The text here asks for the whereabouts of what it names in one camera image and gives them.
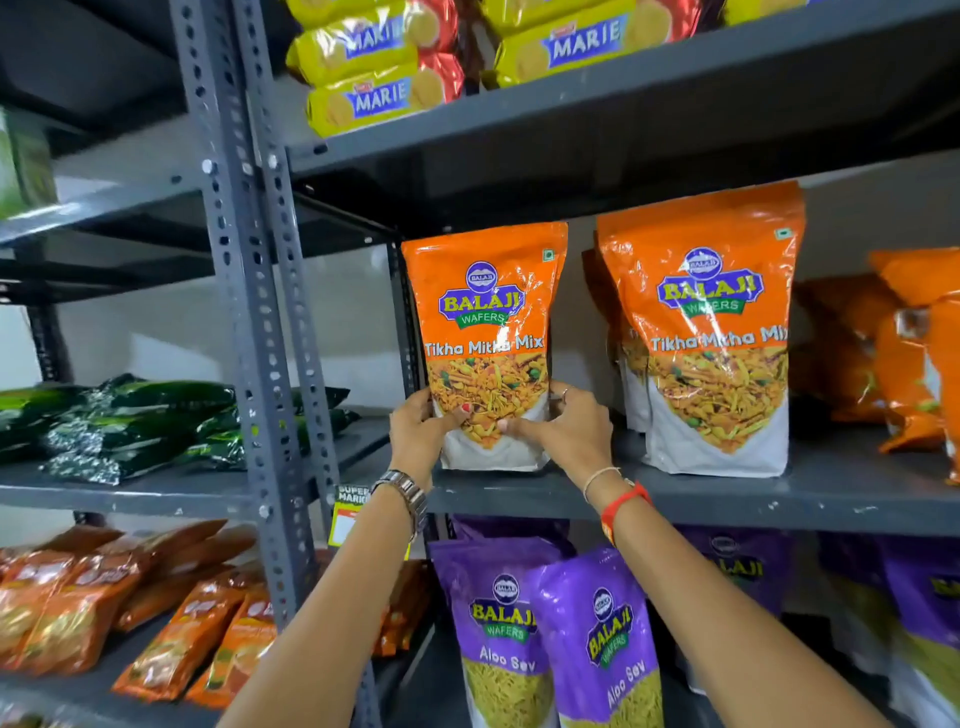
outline hand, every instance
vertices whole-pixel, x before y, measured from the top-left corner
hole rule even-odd
[[[561,412],[557,419],[545,423],[513,417],[500,420],[496,425],[511,437],[541,446],[564,469],[570,480],[583,490],[591,475],[613,463],[610,410],[597,404],[591,392],[556,379],[550,382],[550,392],[563,398],[557,402]]]
[[[444,435],[470,416],[470,405],[463,406],[466,409],[433,417],[428,387],[410,395],[410,399],[390,415],[390,447],[394,451],[390,469],[407,473],[422,491],[429,493],[433,489],[430,474],[440,457]]]

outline bangle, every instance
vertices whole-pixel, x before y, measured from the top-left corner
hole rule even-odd
[[[650,505],[654,504],[654,501],[650,499],[650,494],[647,493],[646,488],[635,481],[632,482],[627,480],[627,483],[629,483],[631,486],[630,492],[620,496],[617,500],[604,508],[603,513],[600,514],[600,527],[603,528],[603,535],[607,537],[607,540],[614,547],[616,547],[616,543],[613,540],[613,519],[616,518],[616,512],[620,510],[620,506],[622,506],[631,498],[635,497],[643,498],[650,503]]]
[[[601,469],[598,470],[596,473],[594,473],[594,474],[591,475],[589,478],[587,478],[587,484],[584,486],[584,500],[585,500],[587,503],[590,502],[590,501],[589,501],[589,498],[587,498],[587,491],[588,491],[589,488],[590,488],[590,483],[592,483],[594,480],[596,480],[596,479],[597,479],[600,475],[602,475],[603,473],[609,473],[610,471],[616,471],[616,473],[617,473],[618,475],[620,475],[620,469],[619,469],[619,468],[617,468],[617,467],[614,466],[614,465],[608,465],[606,468],[601,468]]]

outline wristwatch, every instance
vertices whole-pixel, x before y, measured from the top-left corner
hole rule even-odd
[[[422,533],[426,527],[426,493],[417,487],[417,483],[407,473],[386,471],[373,483],[370,495],[372,496],[377,488],[385,484],[394,486],[406,501],[407,511],[410,512],[410,521],[414,526],[413,536],[410,537],[412,543],[417,538],[417,534]]]

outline red thread bracelet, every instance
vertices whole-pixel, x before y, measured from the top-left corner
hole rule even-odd
[[[626,503],[631,498],[641,497],[646,500],[650,505],[654,504],[654,501],[650,499],[650,494],[647,493],[647,489],[640,485],[638,482],[627,480],[633,487],[628,493],[624,493],[613,503],[608,505],[603,509],[603,513],[600,514],[600,527],[603,528],[603,535],[607,537],[613,546],[616,546],[616,543],[613,541],[613,519],[616,518],[616,512],[620,510],[620,506]]]

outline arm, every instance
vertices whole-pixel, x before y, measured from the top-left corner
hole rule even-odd
[[[564,413],[550,423],[503,420],[509,434],[542,445],[583,490],[612,463],[610,414],[593,395],[560,382]],[[628,491],[614,472],[590,484],[597,512]],[[624,503],[613,533],[627,566],[650,596],[729,728],[889,728],[832,668],[744,595],[655,508]]]
[[[427,419],[429,401],[429,390],[417,392],[390,418],[390,467],[410,475],[424,491],[432,485],[430,471],[444,435],[468,414]],[[357,686],[380,633],[380,616],[412,533],[400,492],[378,488],[317,588],[264,655],[219,728],[349,724]]]

